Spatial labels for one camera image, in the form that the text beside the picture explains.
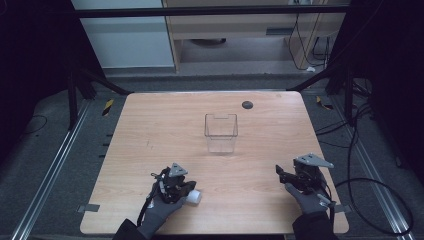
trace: person's left hand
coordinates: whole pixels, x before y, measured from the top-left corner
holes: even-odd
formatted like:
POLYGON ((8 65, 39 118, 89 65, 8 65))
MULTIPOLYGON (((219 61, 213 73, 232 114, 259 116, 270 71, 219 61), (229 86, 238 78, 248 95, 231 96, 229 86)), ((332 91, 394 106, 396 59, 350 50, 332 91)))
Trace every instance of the person's left hand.
POLYGON ((143 223, 137 230, 147 239, 151 239, 155 232, 166 222, 166 219, 180 209, 186 201, 186 197, 180 198, 176 203, 163 202, 158 190, 152 199, 152 206, 146 209, 143 223))

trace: gloved hand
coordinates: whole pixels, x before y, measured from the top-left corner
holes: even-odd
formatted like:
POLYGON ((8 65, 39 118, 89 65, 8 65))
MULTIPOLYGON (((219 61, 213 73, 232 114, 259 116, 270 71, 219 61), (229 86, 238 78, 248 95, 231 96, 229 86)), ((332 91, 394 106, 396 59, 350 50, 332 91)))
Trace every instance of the gloved hand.
POLYGON ((175 211, 180 209, 186 201, 186 197, 180 198, 176 203, 163 202, 158 191, 155 192, 151 204, 153 207, 147 208, 143 223, 137 230, 147 239, 151 239, 155 232, 166 222, 166 219, 175 211))
POLYGON ((299 190, 297 190, 291 183, 284 184, 287 192, 289 192, 296 199, 303 214, 325 212, 327 210, 328 204, 330 204, 330 199, 327 199, 327 194, 324 192, 327 182, 325 181, 324 175, 322 175, 321 172, 320 177, 322 180, 322 189, 317 189, 308 193, 299 192, 299 190))

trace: gray carpet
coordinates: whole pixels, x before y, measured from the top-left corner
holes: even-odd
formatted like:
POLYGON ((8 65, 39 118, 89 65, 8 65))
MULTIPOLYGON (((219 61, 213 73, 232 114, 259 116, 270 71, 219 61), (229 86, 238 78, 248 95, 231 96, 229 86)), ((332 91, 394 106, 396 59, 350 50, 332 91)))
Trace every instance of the gray carpet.
MULTIPOLYGON (((249 90, 249 89, 285 89, 291 87, 305 76, 300 75, 249 75, 249 76, 213 76, 213 77, 179 77, 115 79, 114 82, 127 90, 144 91, 197 91, 197 90, 249 90)), ((88 202, 97 175, 107 152, 110 134, 113 134, 125 96, 119 96, 100 85, 95 87, 98 95, 91 101, 87 118, 71 149, 59 177, 36 221, 31 236, 33 239, 88 239, 107 238, 111 236, 86 236, 79 230, 82 214, 76 211, 79 205, 88 202), (108 116, 102 111, 110 98, 114 104, 108 116)), ((322 92, 320 85, 313 90, 322 92)), ((316 95, 305 92, 303 98, 310 114, 314 128, 340 121, 336 110, 327 110, 316 103, 316 95)), ((358 105, 364 102, 357 98, 358 105)), ((10 155, 10 164, 1 169, 0 210, 2 224, 0 236, 8 239, 28 208, 44 174, 55 157, 64 139, 68 127, 67 93, 60 92, 37 105, 34 117, 27 129, 29 134, 22 136, 10 155)), ((420 203, 424 201, 423 186, 409 169, 396 167, 394 155, 387 141, 379 130, 372 115, 359 120, 358 131, 361 141, 367 148, 373 164, 376 165, 384 182, 399 192, 414 212, 416 239, 424 239, 424 210, 420 203)), ((350 137, 345 129, 319 137, 324 156, 336 166, 331 170, 335 183, 346 180, 347 154, 350 137)), ((352 177, 365 177, 365 172, 356 154, 352 154, 352 177)), ((373 190, 368 183, 352 183, 353 196, 361 212, 377 226, 391 230, 384 212, 379 207, 373 190)), ((343 204, 349 204, 346 185, 338 188, 343 204)), ((348 233, 341 239, 397 239, 390 237, 362 221, 355 212, 347 214, 350 224, 348 233)), ((256 239, 281 239, 281 236, 256 236, 256 239)))

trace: wooden desk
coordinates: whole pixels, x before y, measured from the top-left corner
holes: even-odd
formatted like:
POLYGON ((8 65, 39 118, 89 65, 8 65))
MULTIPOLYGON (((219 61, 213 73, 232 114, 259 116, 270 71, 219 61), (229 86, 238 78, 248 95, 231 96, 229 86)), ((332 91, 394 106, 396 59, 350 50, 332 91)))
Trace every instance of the wooden desk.
MULTIPOLYGON (((293 158, 322 157, 302 97, 297 92, 138 93, 128 96, 97 179, 81 231, 115 233, 125 218, 136 222, 159 173, 173 162, 188 170, 203 194, 198 206, 184 205, 158 234, 284 234, 301 214, 279 182, 275 165, 293 172, 293 158), (246 110, 243 101, 254 106, 246 110), (234 153, 208 152, 205 114, 237 114, 234 153)), ((337 193, 323 169, 333 196, 337 193)), ((335 232, 348 224, 336 214, 335 232)))
MULTIPOLYGON (((162 0, 164 7, 213 7, 213 6, 281 6, 289 0, 162 0)), ((313 0, 314 5, 347 4, 350 0, 313 0)), ((312 51, 315 39, 328 35, 336 36, 343 22, 344 13, 325 14, 249 14, 218 16, 172 16, 166 17, 171 48, 176 69, 179 69, 183 40, 220 39, 247 37, 291 36, 290 49, 297 66, 306 68, 310 64, 305 56, 312 51), (267 35, 267 29, 286 29, 288 34, 267 35)))

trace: black sleeve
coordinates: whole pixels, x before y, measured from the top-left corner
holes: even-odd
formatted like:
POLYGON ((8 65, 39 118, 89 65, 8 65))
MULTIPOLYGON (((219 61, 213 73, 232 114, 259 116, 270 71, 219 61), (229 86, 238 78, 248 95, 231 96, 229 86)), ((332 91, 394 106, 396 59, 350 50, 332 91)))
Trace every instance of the black sleeve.
POLYGON ((303 214, 294 221, 293 231, 296 236, 296 240, 339 239, 333 233, 333 226, 331 225, 326 212, 303 214))
POLYGON ((130 220, 125 219, 112 240, 147 240, 130 220))

